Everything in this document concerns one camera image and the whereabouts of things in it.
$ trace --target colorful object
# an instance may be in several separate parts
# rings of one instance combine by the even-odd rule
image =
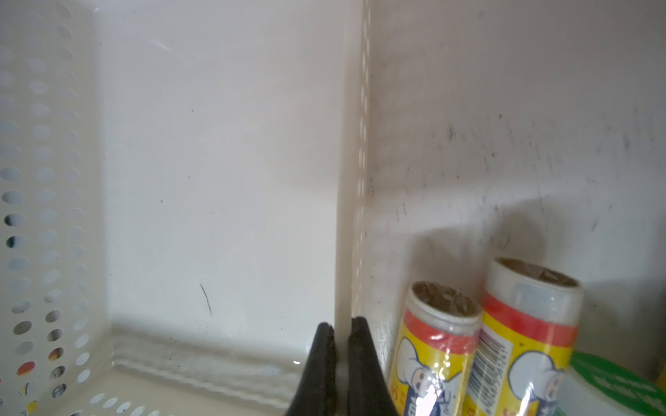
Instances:
[[[563,274],[519,260],[494,261],[462,414],[554,415],[582,299],[577,281]]]
[[[49,361],[55,361],[58,358],[62,357],[65,350],[62,348],[56,348],[49,353]]]
[[[458,414],[481,311],[455,289],[429,282],[412,285],[389,378],[391,398],[401,416]]]
[[[663,416],[666,394],[617,364],[576,351],[557,405],[560,416]]]
[[[20,390],[19,395],[21,396],[29,396],[36,392],[37,390],[37,383],[35,381],[28,381]]]
[[[661,372],[659,379],[657,380],[657,385],[664,391],[666,391],[666,364],[664,364],[664,370]]]
[[[34,369],[35,369],[35,362],[34,361],[28,361],[27,363],[21,364],[19,369],[16,371],[16,374],[20,375],[20,376],[28,375]]]

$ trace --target basket hole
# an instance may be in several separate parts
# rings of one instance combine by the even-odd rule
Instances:
[[[57,251],[49,250],[48,252],[45,252],[39,257],[39,261],[43,264],[51,264],[54,261],[58,260],[59,256],[60,254],[58,254]]]
[[[53,155],[53,151],[50,148],[46,147],[46,146],[38,146],[35,149],[35,160],[37,160],[38,162],[45,162],[48,159],[50,159],[52,155]],[[41,182],[46,182],[46,181],[50,180],[51,178],[52,178],[52,176],[50,176],[50,177],[44,176],[42,178],[38,178],[37,180],[40,180]]]
[[[25,411],[26,411],[27,414],[30,415],[30,414],[34,413],[35,410],[37,410],[38,406],[39,406],[39,404],[37,403],[37,400],[33,400],[30,403],[25,405]]]
[[[53,284],[55,283],[56,280],[60,278],[60,275],[61,274],[58,270],[50,270],[42,278],[42,283],[44,283],[45,285]]]
[[[139,406],[136,409],[134,409],[132,414],[129,416],[141,416],[145,410],[146,410],[145,406]]]
[[[14,85],[14,82],[16,82],[14,75],[7,71],[0,71],[0,87],[10,89]]]
[[[56,361],[58,358],[62,357],[65,353],[65,350],[62,347],[56,348],[49,353],[49,361]]]
[[[58,97],[63,101],[73,100],[77,97],[77,95],[74,93],[74,91],[72,91],[69,88],[61,88],[61,89],[58,90],[57,94],[58,94]]]
[[[83,353],[77,357],[77,365],[86,364],[89,359],[90,359],[90,353]]]
[[[71,61],[72,59],[74,59],[74,54],[72,53],[72,51],[64,46],[58,48],[58,55],[60,55],[60,58],[66,61]]]
[[[43,233],[39,234],[39,236],[37,236],[37,241],[44,245],[53,244],[57,239],[58,234],[53,230],[44,231]]]
[[[11,313],[19,314],[27,311],[30,309],[30,306],[32,305],[32,302],[30,302],[27,299],[19,300],[17,303],[15,303],[11,307]]]
[[[25,39],[25,46],[33,52],[41,52],[44,49],[46,49],[46,43],[44,43],[44,39],[37,35],[28,35],[28,37]]]
[[[67,82],[74,82],[77,79],[77,76],[74,74],[74,72],[71,69],[63,69],[60,72],[60,76],[65,79]]]
[[[65,144],[76,144],[79,141],[79,135],[74,130],[67,130],[63,133],[63,141]]]
[[[90,341],[90,335],[82,335],[74,342],[74,346],[76,348],[82,348],[88,343],[88,341]]]
[[[81,374],[79,374],[79,376],[77,377],[77,381],[79,383],[83,383],[84,381],[88,380],[88,377],[90,377],[90,370],[83,370]]]
[[[5,245],[9,248],[23,248],[25,247],[25,237],[12,236],[7,239]]]
[[[97,403],[102,401],[102,399],[104,399],[104,393],[99,393],[98,395],[93,396],[93,398],[90,399],[88,403],[90,403],[91,405],[96,405]]]
[[[62,336],[63,336],[63,330],[54,329],[53,331],[49,332],[49,334],[46,336],[46,340],[48,342],[54,342],[57,341],[58,339],[61,339]]]
[[[46,127],[44,124],[36,124],[33,128],[30,129],[34,137],[37,137],[41,140],[46,140],[51,136],[51,129]]]
[[[67,28],[65,25],[58,26],[58,35],[66,41],[72,40],[72,31]]]
[[[14,326],[14,335],[23,335],[28,332],[30,328],[33,327],[33,323],[30,321],[22,321]]]
[[[60,376],[62,376],[62,374],[65,374],[65,366],[64,365],[60,365],[60,366],[54,368],[53,371],[51,372],[51,375],[49,376],[49,378],[51,380],[59,379]]]
[[[76,205],[81,200],[81,193],[79,192],[78,189],[70,189],[65,194],[65,200],[70,205]]]
[[[74,286],[74,290],[73,290],[73,291],[74,291],[74,294],[75,294],[75,295],[80,295],[80,294],[82,294],[83,292],[85,292],[85,288],[86,288],[86,287],[87,287],[87,285],[85,284],[85,282],[79,282],[79,283],[77,283],[76,286]]]
[[[30,58],[28,59],[28,68],[36,74],[43,74],[46,72],[46,62],[40,58]]]
[[[20,296],[30,289],[30,281],[26,278],[15,280],[10,287],[11,293]]]
[[[0,144],[0,156],[7,160],[13,160],[19,157],[21,150],[15,144],[2,143]]]
[[[23,197],[19,191],[8,190],[2,194],[2,200],[8,204],[20,204]]]
[[[15,353],[16,355],[25,355],[29,353],[30,351],[33,350],[33,342],[32,341],[26,341],[23,343],[20,343],[18,347],[16,347]]]
[[[54,304],[58,300],[60,300],[60,297],[63,295],[62,292],[60,292],[58,289],[51,290],[49,293],[44,296],[44,302],[48,304]]]
[[[0,62],[11,62],[14,59],[14,53],[6,46],[0,45]]]
[[[67,182],[74,183],[79,180],[80,175],[78,170],[70,169],[66,171],[65,179],[67,179]]]
[[[55,193],[50,190],[50,189],[40,189],[40,191],[37,193],[37,201],[40,204],[48,204],[49,202],[52,202],[55,199]]]
[[[17,257],[9,260],[7,267],[10,270],[19,271],[28,267],[28,259],[25,257]]]
[[[39,159],[40,157],[44,157],[44,153],[46,153],[44,150],[41,149],[47,149],[48,152],[51,152],[51,149],[48,149],[44,146],[40,146],[39,148],[36,149],[35,151],[35,156]],[[37,179],[38,182],[48,182],[51,179],[53,179],[53,171],[49,168],[39,168],[35,171],[35,179]]]
[[[16,100],[11,95],[0,95],[0,110],[2,112],[14,112]]]
[[[118,406],[118,409],[116,409],[116,413],[120,415],[121,413],[126,412],[131,405],[132,403],[130,401],[124,402],[122,405]]]
[[[70,109],[70,110],[65,111],[64,117],[65,117],[65,121],[74,122],[74,121],[76,121],[76,119],[79,116],[77,115],[77,113],[74,110]]]
[[[67,385],[66,384],[60,384],[56,388],[54,388],[51,392],[51,397],[54,399],[57,399],[58,397],[62,396],[65,394],[65,390],[67,390]]]
[[[72,13],[70,13],[69,9],[60,3],[55,4],[55,12],[64,19],[72,17]]]
[[[83,255],[84,251],[85,251],[85,249],[83,247],[74,246],[74,247],[70,248],[69,250],[67,250],[67,253],[68,253],[69,257],[71,257],[71,258],[78,258],[78,257],[81,257]]]
[[[106,402],[104,402],[104,404],[102,405],[102,409],[108,409],[109,407],[111,407],[111,406],[113,406],[114,404],[116,404],[117,401],[118,401],[118,397],[112,397],[112,398],[110,398],[109,400],[107,400]]]
[[[72,166],[75,166],[79,163],[79,154],[76,152],[76,150],[68,150],[65,152],[65,162]]]
[[[14,212],[5,217],[5,224],[10,227],[20,227],[25,224],[25,218],[22,215]]]
[[[56,322],[58,319],[60,319],[63,316],[63,311],[59,309],[55,309],[49,313],[46,314],[46,322],[48,323],[53,323]]]
[[[88,325],[88,318],[85,316],[81,317],[74,323],[74,330],[81,331],[86,325]]]
[[[30,106],[30,112],[35,117],[46,117],[51,114],[51,109],[44,103],[35,103]]]
[[[67,218],[71,221],[77,221],[83,218],[83,211],[78,208],[70,208],[67,210]]]
[[[21,364],[19,369],[16,370],[16,375],[18,375],[19,377],[22,377],[24,375],[28,375],[34,369],[35,369],[35,362],[34,361],[28,361],[27,363]]]
[[[16,168],[3,168],[0,170],[0,177],[13,182],[21,179],[21,171]]]
[[[49,86],[46,85],[46,83],[42,80],[39,79],[33,79],[30,81],[28,84],[28,88],[30,88],[30,91],[33,92],[33,94],[36,95],[44,95],[47,92],[49,92]]]
[[[78,240],[83,237],[83,229],[81,227],[72,227],[67,231],[67,237],[70,240]]]
[[[74,312],[83,312],[87,309],[88,309],[87,300],[79,300],[77,303],[74,304],[74,307],[72,308]]]
[[[21,395],[22,396],[32,396],[32,394],[35,393],[35,390],[37,390],[37,382],[36,381],[28,381],[22,388],[21,388]]]
[[[19,125],[12,120],[0,120],[0,134],[14,134],[19,131]]]

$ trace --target scratch mark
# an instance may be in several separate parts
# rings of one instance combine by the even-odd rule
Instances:
[[[622,143],[624,143],[625,152],[629,153],[631,150],[631,142],[629,141],[629,137],[626,134],[622,135]]]
[[[541,187],[537,184],[537,194],[539,195],[539,205],[541,206],[541,213],[545,214],[545,209],[543,208],[543,198],[541,197]]]
[[[206,295],[206,290],[204,289],[204,286],[199,283],[199,286],[201,286],[201,290],[204,292],[204,296],[206,296],[206,303],[208,304],[208,312],[210,312],[210,317],[212,317],[212,309],[210,308],[210,302],[208,301],[208,295]]]

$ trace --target cartoon character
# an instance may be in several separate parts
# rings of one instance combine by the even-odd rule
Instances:
[[[511,392],[519,400],[539,401],[536,416],[552,416],[557,409],[557,391],[564,379],[564,370],[541,351],[528,351],[515,359],[509,370]]]
[[[462,379],[461,372],[448,380],[441,379],[418,360],[412,342],[403,338],[398,347],[396,373],[400,383],[409,386],[405,415],[448,416],[456,406]]]

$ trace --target white container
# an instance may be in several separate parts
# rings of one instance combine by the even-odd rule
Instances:
[[[496,254],[580,276],[579,342],[645,373],[664,7],[1,2],[2,413],[282,413],[318,322],[386,368],[410,279]]]
[[[606,359],[575,352],[557,400],[556,416],[666,414],[658,386]]]

